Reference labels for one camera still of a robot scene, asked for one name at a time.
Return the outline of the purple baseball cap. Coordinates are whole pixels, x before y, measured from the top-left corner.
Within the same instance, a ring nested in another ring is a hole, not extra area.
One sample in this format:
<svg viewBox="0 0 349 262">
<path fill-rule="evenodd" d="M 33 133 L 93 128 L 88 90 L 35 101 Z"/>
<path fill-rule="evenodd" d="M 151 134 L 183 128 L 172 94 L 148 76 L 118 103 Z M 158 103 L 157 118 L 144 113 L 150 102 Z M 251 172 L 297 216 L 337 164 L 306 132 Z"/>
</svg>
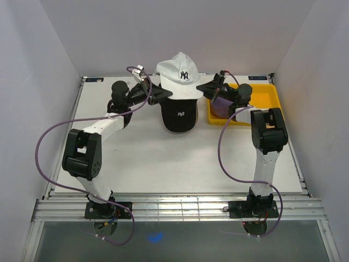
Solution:
<svg viewBox="0 0 349 262">
<path fill-rule="evenodd" d="M 210 111 L 218 118 L 229 118 L 229 106 L 231 101 L 224 98 L 217 98 L 215 101 L 210 101 Z"/>
</svg>

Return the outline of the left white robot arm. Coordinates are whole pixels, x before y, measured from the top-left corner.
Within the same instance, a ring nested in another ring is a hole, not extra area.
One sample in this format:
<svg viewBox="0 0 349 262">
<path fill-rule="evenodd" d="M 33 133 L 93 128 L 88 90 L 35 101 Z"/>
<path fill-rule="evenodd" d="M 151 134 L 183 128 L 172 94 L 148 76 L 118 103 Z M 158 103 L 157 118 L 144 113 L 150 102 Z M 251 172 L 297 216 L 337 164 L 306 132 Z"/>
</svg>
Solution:
<svg viewBox="0 0 349 262">
<path fill-rule="evenodd" d="M 126 82 L 116 81 L 112 84 L 111 91 L 106 118 L 82 130 L 71 129 L 62 160 L 63 170 L 83 185 L 88 199 L 98 203 L 97 212 L 104 218 L 112 217 L 116 206 L 110 201 L 113 191 L 100 174 L 103 143 L 130 123 L 132 106 L 143 102 L 149 105 L 158 104 L 173 95 L 171 91 L 148 79 L 142 79 L 132 89 Z"/>
</svg>

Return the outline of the white cap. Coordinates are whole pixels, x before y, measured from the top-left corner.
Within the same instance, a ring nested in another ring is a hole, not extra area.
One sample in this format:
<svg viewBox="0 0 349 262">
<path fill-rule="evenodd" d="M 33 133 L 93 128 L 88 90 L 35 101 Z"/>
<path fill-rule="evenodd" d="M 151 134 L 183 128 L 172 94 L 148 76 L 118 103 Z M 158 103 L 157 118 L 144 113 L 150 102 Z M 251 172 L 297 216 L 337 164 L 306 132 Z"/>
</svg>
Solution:
<svg viewBox="0 0 349 262">
<path fill-rule="evenodd" d="M 164 90 L 172 93 L 171 100 L 197 100 L 203 92 L 196 87 L 202 83 L 194 61 L 185 53 L 179 52 L 169 60 L 159 62 L 156 73 Z"/>
</svg>

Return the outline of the black baseball cap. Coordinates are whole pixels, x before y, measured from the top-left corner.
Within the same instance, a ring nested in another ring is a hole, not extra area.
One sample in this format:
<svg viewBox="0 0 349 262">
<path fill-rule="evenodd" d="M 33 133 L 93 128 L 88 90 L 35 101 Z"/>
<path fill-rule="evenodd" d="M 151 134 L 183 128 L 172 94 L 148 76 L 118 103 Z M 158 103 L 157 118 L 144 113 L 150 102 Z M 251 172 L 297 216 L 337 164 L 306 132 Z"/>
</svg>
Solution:
<svg viewBox="0 0 349 262">
<path fill-rule="evenodd" d="M 192 130 L 197 121 L 197 99 L 166 99 L 160 103 L 164 126 L 173 133 Z"/>
</svg>

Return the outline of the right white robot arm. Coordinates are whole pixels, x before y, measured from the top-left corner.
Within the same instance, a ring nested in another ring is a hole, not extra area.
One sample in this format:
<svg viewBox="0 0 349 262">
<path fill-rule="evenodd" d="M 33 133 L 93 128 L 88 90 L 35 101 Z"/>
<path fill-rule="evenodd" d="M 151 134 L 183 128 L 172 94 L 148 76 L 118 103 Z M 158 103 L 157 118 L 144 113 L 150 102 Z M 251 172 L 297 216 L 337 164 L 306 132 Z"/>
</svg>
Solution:
<svg viewBox="0 0 349 262">
<path fill-rule="evenodd" d="M 229 121 L 248 123 L 251 126 L 252 144 L 256 149 L 254 178 L 247 181 L 249 192 L 246 200 L 230 201 L 227 212 L 231 218 L 258 216 L 278 217 L 281 212 L 274 201 L 277 189 L 273 185 L 276 161 L 288 143 L 288 133 L 280 108 L 259 109 L 250 105 L 252 87 L 238 84 L 230 87 L 226 82 L 226 70 L 214 75 L 213 80 L 198 85 L 205 98 L 214 102 L 217 98 L 228 100 Z"/>
</svg>

